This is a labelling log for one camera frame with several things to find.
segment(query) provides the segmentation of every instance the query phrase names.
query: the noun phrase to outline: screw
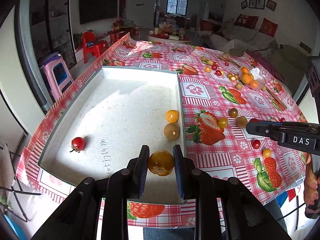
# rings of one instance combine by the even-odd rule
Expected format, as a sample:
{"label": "screw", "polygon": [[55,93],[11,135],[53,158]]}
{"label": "screw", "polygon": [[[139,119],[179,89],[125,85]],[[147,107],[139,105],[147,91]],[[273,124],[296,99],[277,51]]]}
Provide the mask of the screw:
{"label": "screw", "polygon": [[83,180],[83,182],[84,182],[85,184],[91,184],[91,183],[93,182],[93,178],[92,178],[92,177],[86,177],[86,178]]}
{"label": "screw", "polygon": [[123,170],[120,171],[120,173],[122,175],[128,175],[130,173],[130,170],[129,169],[123,169]]}
{"label": "screw", "polygon": [[230,182],[231,184],[233,184],[233,185],[237,185],[237,184],[239,183],[239,179],[236,178],[236,177],[231,177],[231,178],[229,179],[229,182]]}
{"label": "screw", "polygon": [[198,176],[198,175],[201,174],[201,170],[199,170],[199,169],[194,169],[194,170],[192,170],[192,174]]}

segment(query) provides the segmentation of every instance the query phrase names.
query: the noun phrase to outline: pink plastic stool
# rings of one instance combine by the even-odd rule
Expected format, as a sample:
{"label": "pink plastic stool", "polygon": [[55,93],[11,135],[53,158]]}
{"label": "pink plastic stool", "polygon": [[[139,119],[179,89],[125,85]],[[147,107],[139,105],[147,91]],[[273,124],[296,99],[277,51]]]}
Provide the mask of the pink plastic stool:
{"label": "pink plastic stool", "polygon": [[49,55],[40,68],[44,83],[55,101],[74,82],[68,66],[58,53]]}

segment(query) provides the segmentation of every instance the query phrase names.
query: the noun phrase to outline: finger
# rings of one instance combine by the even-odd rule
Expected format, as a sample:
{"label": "finger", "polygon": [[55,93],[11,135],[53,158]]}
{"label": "finger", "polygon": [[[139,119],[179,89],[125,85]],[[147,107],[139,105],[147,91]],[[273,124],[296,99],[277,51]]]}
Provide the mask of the finger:
{"label": "finger", "polygon": [[306,203],[309,203],[310,201],[313,202],[313,201],[317,200],[319,198],[319,195],[318,195],[317,190],[314,190],[314,189],[306,186],[304,188],[303,198]]}
{"label": "finger", "polygon": [[317,177],[312,171],[312,164],[309,163],[306,166],[306,179],[304,180],[305,187],[308,186],[314,190],[318,188]]}
{"label": "finger", "polygon": [[307,153],[307,157],[306,157],[306,164],[311,162],[311,155],[309,153]]}

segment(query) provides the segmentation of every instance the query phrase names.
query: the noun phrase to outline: white tray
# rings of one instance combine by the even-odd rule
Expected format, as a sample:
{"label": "white tray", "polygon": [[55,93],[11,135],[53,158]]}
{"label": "white tray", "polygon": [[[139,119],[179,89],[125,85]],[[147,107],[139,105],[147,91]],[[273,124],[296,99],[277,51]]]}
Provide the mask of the white tray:
{"label": "white tray", "polygon": [[[84,85],[52,131],[38,165],[59,179],[78,185],[85,177],[103,179],[126,168],[142,145],[150,155],[164,149],[172,154],[185,134],[178,76],[175,72],[133,67],[103,67]],[[164,113],[179,111],[180,137],[163,134]],[[71,140],[84,137],[85,150],[71,152]],[[177,204],[174,170],[165,177],[148,171],[141,202]]]}

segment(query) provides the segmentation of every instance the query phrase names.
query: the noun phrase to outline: wooden stick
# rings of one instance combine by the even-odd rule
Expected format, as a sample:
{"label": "wooden stick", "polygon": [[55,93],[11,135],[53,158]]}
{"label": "wooden stick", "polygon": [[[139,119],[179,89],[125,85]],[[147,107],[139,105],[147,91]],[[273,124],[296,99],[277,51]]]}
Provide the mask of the wooden stick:
{"label": "wooden stick", "polygon": [[242,68],[239,64],[235,63],[233,60],[229,59],[228,54],[227,53],[223,53],[222,57],[224,59],[226,59],[227,61],[229,61],[230,63],[232,63],[233,65],[236,65],[238,68]]}
{"label": "wooden stick", "polygon": [[275,94],[275,93],[273,93],[269,88],[267,88],[267,92],[275,99],[275,100],[277,100],[277,102],[282,106],[282,108],[284,109],[284,110],[287,110],[288,108],[287,108],[287,106],[284,104],[284,103],[282,103],[282,101],[279,99],[279,97]]}

